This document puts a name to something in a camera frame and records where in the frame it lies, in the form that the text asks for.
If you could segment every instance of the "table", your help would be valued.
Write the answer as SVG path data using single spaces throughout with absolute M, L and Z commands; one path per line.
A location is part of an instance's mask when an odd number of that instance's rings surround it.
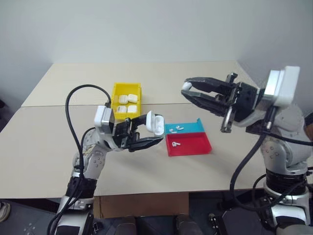
M 230 71 L 253 84 L 236 62 L 53 65 L 0 133 L 0 198 L 50 198 L 65 193 L 77 151 L 65 117 L 66 95 L 84 83 L 111 92 L 114 81 L 141 82 L 142 113 L 154 110 L 163 114 L 167 123 L 201 118 L 213 151 L 208 155 L 168 157 L 162 141 L 134 153 L 110 152 L 95 195 L 228 189 L 232 173 L 258 137 L 235 126 L 232 134 L 221 133 L 222 119 L 189 103 L 179 91 L 186 77 L 214 74 L 224 79 Z M 163 74 L 157 82 L 156 73 Z M 156 88 L 161 96 L 156 95 Z M 102 103 L 102 94 L 91 89 L 73 97 L 70 114 L 78 136 L 93 126 L 97 104 Z M 144 128 L 139 131 L 142 137 L 148 134 Z M 251 188 L 264 172 L 263 158 L 257 152 L 240 174 L 236 188 Z

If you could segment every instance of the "gray floor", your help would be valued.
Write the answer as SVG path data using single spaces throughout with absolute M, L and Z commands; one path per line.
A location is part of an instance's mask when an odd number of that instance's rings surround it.
M 208 223 L 208 214 L 222 214 L 217 208 L 217 203 L 222 201 L 221 192 L 200 194 L 190 197 L 190 216 L 197 222 L 205 235 L 214 235 L 215 231 Z M 9 218 L 0 223 L 1 235 L 44 235 L 46 227 L 54 214 L 42 210 L 11 203 L 12 210 Z M 120 218 L 95 219 L 100 221 L 104 228 L 98 235 L 114 235 L 120 223 Z M 228 211 L 224 221 L 229 235 L 272 235 L 264 230 L 254 212 L 242 209 Z M 140 217 L 136 219 L 138 234 L 145 235 L 173 235 L 172 216 Z

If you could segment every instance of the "blue tray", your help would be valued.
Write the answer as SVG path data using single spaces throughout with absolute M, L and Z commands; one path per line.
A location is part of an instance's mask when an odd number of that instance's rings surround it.
M 183 127 L 183 130 L 177 130 L 176 127 L 180 126 Z M 183 133 L 195 133 L 195 132 L 204 132 L 204 128 L 202 126 L 200 118 L 197 119 L 197 122 L 189 122 L 189 123 L 169 123 L 165 124 L 165 134 L 172 134 L 170 129 L 176 131 L 177 134 Z

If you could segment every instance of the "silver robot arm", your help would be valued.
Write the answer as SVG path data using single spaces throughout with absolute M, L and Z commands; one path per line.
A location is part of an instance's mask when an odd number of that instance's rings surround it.
M 188 78 L 181 91 L 182 95 L 200 108 L 223 117 L 221 131 L 224 133 L 231 132 L 232 124 L 245 127 L 247 132 L 253 134 L 266 132 L 261 152 L 267 169 L 264 184 L 267 196 L 260 205 L 270 204 L 288 188 L 300 184 L 278 204 L 261 213 L 266 223 L 276 227 L 280 235 L 289 235 L 290 231 L 294 231 L 295 227 L 291 228 L 291 225 L 302 227 L 302 231 L 305 231 L 297 234 L 313 234 L 313 228 L 308 226 L 309 191 L 306 187 L 307 159 L 313 154 L 312 146 L 281 140 L 285 137 L 307 143 L 310 141 L 303 130 L 301 110 L 291 104 L 299 71 L 299 67 L 290 66 L 281 71 L 272 70 L 265 89 L 243 82 L 234 83 L 237 74 L 231 73 L 225 82 L 214 78 Z M 192 87 L 218 94 L 211 97 L 191 91 Z
M 163 139 L 164 119 L 150 111 L 147 115 L 127 118 L 114 124 L 111 108 L 99 106 L 94 119 L 95 129 L 89 130 L 83 139 L 84 177 L 80 179 L 79 153 L 73 159 L 73 171 L 67 192 L 62 197 L 58 213 L 62 211 L 71 195 L 73 205 L 69 206 L 57 222 L 51 234 L 90 235 L 93 234 L 93 201 L 97 179 L 105 165 L 106 154 L 110 151 L 130 152 L 149 148 Z M 139 138 L 137 126 L 146 125 L 154 137 Z

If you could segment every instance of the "yellow bin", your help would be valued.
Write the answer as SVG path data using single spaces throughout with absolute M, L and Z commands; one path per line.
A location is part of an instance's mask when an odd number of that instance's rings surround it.
M 127 104 L 120 104 L 118 98 L 120 95 L 135 94 L 137 95 L 137 104 L 128 102 Z M 129 105 L 136 105 L 136 113 L 118 113 L 117 107 L 119 105 L 125 105 L 127 108 Z M 115 82 L 112 95 L 111 107 L 114 112 L 115 119 L 136 118 L 141 115 L 141 84 L 140 83 L 123 83 Z

